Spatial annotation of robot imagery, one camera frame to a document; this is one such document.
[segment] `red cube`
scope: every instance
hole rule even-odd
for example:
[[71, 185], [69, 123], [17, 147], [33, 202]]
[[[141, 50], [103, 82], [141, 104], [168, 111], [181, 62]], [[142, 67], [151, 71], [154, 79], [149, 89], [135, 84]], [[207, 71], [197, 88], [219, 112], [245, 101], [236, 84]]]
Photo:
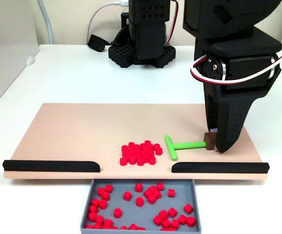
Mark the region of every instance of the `red cube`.
[[92, 206], [89, 207], [89, 212], [90, 213], [97, 213], [97, 212], [99, 212], [99, 209], [96, 206], [92, 205]]
[[186, 224], [186, 220], [187, 220], [187, 217], [184, 215], [180, 215], [178, 218], [179, 223], [182, 225]]
[[164, 190], [164, 184], [163, 184], [163, 183], [157, 183], [157, 184], [156, 184], [156, 187], [157, 187], [157, 189], [158, 189], [159, 191]]
[[171, 227], [178, 229], [179, 228], [179, 221], [174, 219], [171, 221]]
[[137, 205], [138, 207], [141, 207], [141, 206], [143, 206], [143, 204], [144, 204], [143, 198], [142, 198], [142, 197], [137, 197], [137, 199], [136, 199], [136, 205]]
[[120, 208], [116, 208], [114, 210], [114, 217], [115, 218], [120, 218], [121, 217], [121, 209]]
[[113, 185], [107, 184], [105, 186], [105, 191], [107, 191], [108, 193], [111, 193], [113, 191]]
[[153, 222], [156, 224], [156, 226], [159, 226], [162, 222], [162, 218], [159, 215], [157, 215], [154, 217]]
[[102, 215], [98, 215], [97, 218], [96, 218], [96, 223], [103, 225], [104, 217]]
[[110, 199], [110, 194], [108, 192], [104, 192], [102, 195], [102, 200], [108, 201]]
[[170, 217], [174, 218], [177, 216], [178, 212], [174, 208], [170, 208], [168, 214]]
[[128, 228], [130, 230], [138, 230], [138, 226], [136, 224], [131, 224], [130, 227]]
[[104, 188], [98, 188], [98, 196], [102, 196], [104, 192], [105, 192]]
[[98, 207], [99, 206], [99, 199], [95, 198], [91, 201], [91, 205]]
[[186, 220], [186, 224], [190, 228], [194, 227], [195, 223], [196, 223], [196, 219], [194, 217], [188, 217], [188, 219]]
[[164, 220], [161, 222], [161, 226], [162, 226], [163, 228], [169, 228], [170, 225], [171, 225], [171, 223], [170, 223], [170, 221], [169, 221], [168, 218], [167, 218], [167, 219], [164, 219]]
[[96, 218], [97, 218], [97, 213], [89, 213], [89, 221], [94, 223], [96, 221]]
[[132, 197], [132, 194], [131, 194], [131, 192], [128, 192], [128, 191], [126, 191], [123, 195], [123, 199], [125, 201], [130, 201], [131, 197]]
[[159, 215], [162, 219], [168, 218], [168, 213], [165, 210], [160, 211]]
[[193, 207], [190, 205], [190, 204], [186, 204], [184, 206], [184, 211], [187, 213], [187, 214], [191, 214], [193, 212]]
[[156, 197], [154, 195], [151, 195], [148, 199], [147, 202], [150, 204], [154, 204], [156, 201]]
[[140, 183], [136, 184], [136, 186], [135, 186], [135, 191], [136, 191], [137, 193], [141, 193], [142, 190], [143, 190], [142, 184], [140, 184]]
[[175, 190], [173, 190], [173, 189], [169, 189], [169, 190], [168, 190], [168, 196], [169, 196], [169, 197], [175, 197], [175, 193], [176, 193], [176, 192], [175, 192]]

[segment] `table surface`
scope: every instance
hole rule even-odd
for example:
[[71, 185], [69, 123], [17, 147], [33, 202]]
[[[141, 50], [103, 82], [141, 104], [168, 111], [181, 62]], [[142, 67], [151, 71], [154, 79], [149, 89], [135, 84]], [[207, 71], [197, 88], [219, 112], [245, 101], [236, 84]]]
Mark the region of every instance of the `table surface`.
[[[190, 73], [194, 47], [176, 47], [163, 69], [121, 69], [81, 45], [41, 45], [0, 98], [0, 233], [80, 233], [90, 180], [9, 180], [9, 159], [45, 102], [204, 103]], [[256, 100], [245, 127], [263, 161], [265, 181], [197, 180], [203, 234], [282, 233], [282, 73], [267, 97]]]

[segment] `black edge guard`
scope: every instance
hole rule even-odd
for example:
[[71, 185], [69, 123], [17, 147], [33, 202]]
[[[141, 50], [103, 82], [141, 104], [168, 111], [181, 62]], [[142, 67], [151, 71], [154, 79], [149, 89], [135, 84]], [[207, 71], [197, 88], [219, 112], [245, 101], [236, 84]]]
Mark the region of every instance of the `black edge guard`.
[[266, 174], [269, 169], [266, 162], [178, 162], [171, 172]]
[[92, 161], [5, 160], [6, 172], [100, 172]]

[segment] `green t-shaped block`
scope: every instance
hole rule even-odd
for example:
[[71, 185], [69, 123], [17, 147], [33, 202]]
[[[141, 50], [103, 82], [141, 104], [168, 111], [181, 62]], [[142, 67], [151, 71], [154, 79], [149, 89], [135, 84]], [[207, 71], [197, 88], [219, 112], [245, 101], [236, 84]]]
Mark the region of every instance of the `green t-shaped block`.
[[192, 143], [177, 143], [173, 144], [170, 136], [165, 136], [165, 141], [167, 144], [168, 151], [170, 153], [172, 160], [177, 160], [176, 150], [184, 150], [184, 149], [197, 149], [197, 148], [205, 148], [206, 142], [192, 142]]

